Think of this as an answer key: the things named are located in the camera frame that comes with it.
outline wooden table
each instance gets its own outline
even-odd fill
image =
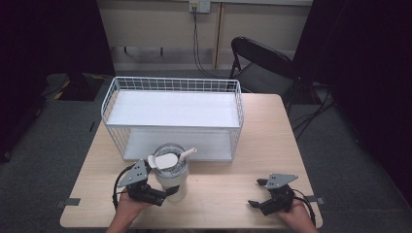
[[[188,195],[178,203],[164,201],[140,214],[132,228],[141,229],[276,229],[286,228],[276,215],[264,216],[248,200],[263,202],[269,192],[257,185],[271,173],[299,178],[291,188],[313,195],[282,100],[272,94],[242,94],[245,121],[232,162],[191,162]],[[100,123],[85,164],[60,220],[68,228],[106,228],[115,214],[112,192],[116,177],[130,165],[124,162],[103,123]],[[161,189],[151,173],[148,182]],[[317,227],[323,220],[311,203]]]

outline human arm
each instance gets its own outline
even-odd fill
[[[292,230],[297,233],[317,233],[315,225],[312,223],[302,201],[293,200],[291,209],[288,212],[278,212],[281,218]]]
[[[139,216],[144,209],[151,205],[150,203],[133,200],[129,197],[127,190],[124,189],[120,196],[116,214],[106,233],[124,233],[133,220]]]

